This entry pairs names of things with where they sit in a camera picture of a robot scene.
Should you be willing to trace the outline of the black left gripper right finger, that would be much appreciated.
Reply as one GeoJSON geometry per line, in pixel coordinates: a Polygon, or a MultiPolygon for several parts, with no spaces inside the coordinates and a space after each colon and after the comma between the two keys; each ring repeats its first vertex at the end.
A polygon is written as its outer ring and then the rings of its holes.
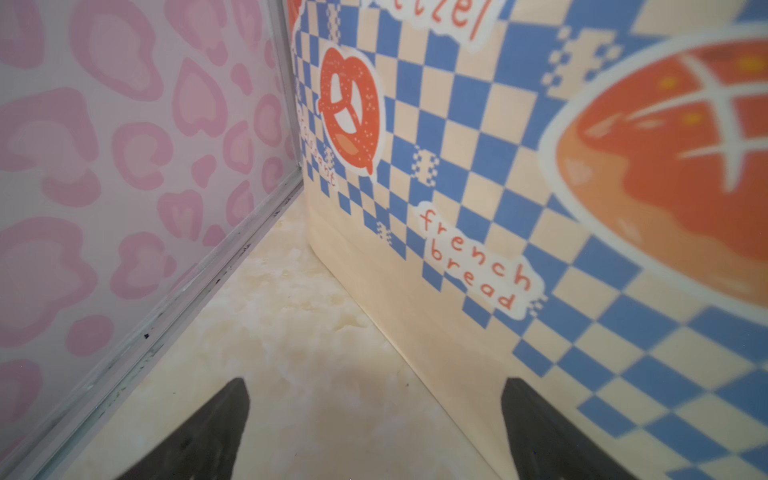
{"type": "Polygon", "coordinates": [[[501,409],[519,478],[635,478],[524,380],[506,381],[501,409]]]}

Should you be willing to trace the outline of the blue checkered paper bag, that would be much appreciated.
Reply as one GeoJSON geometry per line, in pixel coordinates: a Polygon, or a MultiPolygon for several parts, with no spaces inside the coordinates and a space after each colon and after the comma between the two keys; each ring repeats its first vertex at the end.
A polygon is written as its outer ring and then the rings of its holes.
{"type": "Polygon", "coordinates": [[[635,476],[767,475],[763,1],[289,1],[310,245],[495,473],[520,378],[635,476]]]}

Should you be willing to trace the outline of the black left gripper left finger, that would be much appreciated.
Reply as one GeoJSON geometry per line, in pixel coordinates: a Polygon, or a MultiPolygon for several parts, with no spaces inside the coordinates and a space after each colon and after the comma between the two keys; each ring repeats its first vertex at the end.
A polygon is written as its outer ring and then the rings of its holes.
{"type": "Polygon", "coordinates": [[[245,381],[229,381],[152,451],[120,475],[128,480],[230,479],[249,415],[245,381]]]}

